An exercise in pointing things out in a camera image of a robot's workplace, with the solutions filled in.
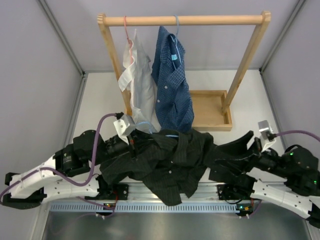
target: wooden post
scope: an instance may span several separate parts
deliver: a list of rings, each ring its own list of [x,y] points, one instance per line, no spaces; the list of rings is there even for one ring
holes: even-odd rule
[[[122,74],[122,69],[118,59],[115,43],[114,43],[114,40],[112,39],[110,28],[104,24],[105,17],[106,15],[104,13],[100,13],[98,14],[97,21],[98,21],[98,25],[99,25],[105,46],[108,49],[109,56],[112,61],[112,66],[114,69],[116,80],[118,81]],[[125,89],[124,91],[121,92],[121,94],[122,94],[122,98],[125,105],[125,113],[128,115],[132,115],[132,110],[130,107],[130,92]]]
[[[242,79],[244,78],[246,71],[255,55],[255,52],[259,46],[259,43],[261,42],[261,39],[263,38],[267,27],[271,20],[271,13],[269,11],[263,11],[261,13],[262,15],[262,24],[257,25],[254,28],[254,31],[252,33],[252,36],[250,38],[250,41],[248,43],[248,46],[246,47],[246,50],[244,52],[244,55],[242,57],[241,63],[238,67],[238,70],[236,71],[236,74],[234,76],[234,79],[232,81],[231,87],[226,95],[225,101],[222,103],[222,113],[226,113],[227,109],[229,108],[232,100],[234,99],[234,96],[236,95],[236,92],[240,86],[240,83]]]

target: black pinstriped shirt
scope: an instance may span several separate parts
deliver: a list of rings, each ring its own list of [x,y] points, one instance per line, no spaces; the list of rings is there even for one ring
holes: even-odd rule
[[[120,156],[113,163],[102,163],[103,179],[116,184],[125,177],[142,181],[168,206],[181,203],[180,193],[190,198],[198,188],[205,173],[204,161],[214,148],[214,139],[209,133],[194,129],[188,133],[161,130],[152,134],[156,144],[132,160],[129,154]]]

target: gray wall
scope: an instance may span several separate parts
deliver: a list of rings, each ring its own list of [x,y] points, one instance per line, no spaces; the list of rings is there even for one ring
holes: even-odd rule
[[[0,7],[0,190],[63,146],[80,75],[35,0]],[[37,211],[0,206],[2,240],[26,240]]]
[[[251,68],[261,67],[297,0],[47,0],[78,61],[85,71],[113,71],[97,24],[97,15],[183,16],[259,15],[271,11],[272,20],[257,50]],[[128,27],[129,34],[135,27]],[[143,47],[153,61],[158,27],[137,27]],[[177,27],[167,27],[176,33]],[[179,40],[185,47],[187,70],[236,69],[254,26],[181,26]],[[112,27],[112,36],[122,61],[124,27]]]
[[[265,82],[280,128],[307,130],[320,136],[320,1],[309,0],[296,17],[265,70]],[[320,142],[291,134],[288,145],[300,144],[320,158]]]

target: blue plaid shirt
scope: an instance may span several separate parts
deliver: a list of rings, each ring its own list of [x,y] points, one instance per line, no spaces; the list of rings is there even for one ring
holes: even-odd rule
[[[195,115],[185,76],[185,49],[175,39],[160,26],[151,74],[157,85],[155,113],[162,129],[186,133]]]

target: wooden clothing rack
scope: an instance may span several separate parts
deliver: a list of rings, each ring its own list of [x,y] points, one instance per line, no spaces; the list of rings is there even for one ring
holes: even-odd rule
[[[263,38],[271,13],[263,11],[261,15],[211,15],[211,16],[178,16],[179,25],[255,25],[249,43],[246,47],[240,65],[236,71],[229,91],[226,90],[196,90],[190,91],[194,111],[192,127],[199,131],[230,131],[232,120],[230,104],[240,86],[242,79],[254,57],[254,54]],[[109,27],[123,27],[124,17],[107,17],[101,13],[97,22],[112,61],[115,77],[119,80],[122,74],[115,44]],[[126,17],[126,26],[175,26],[175,16],[134,16]],[[124,90],[122,97],[125,112],[132,114],[130,107],[130,92]]]

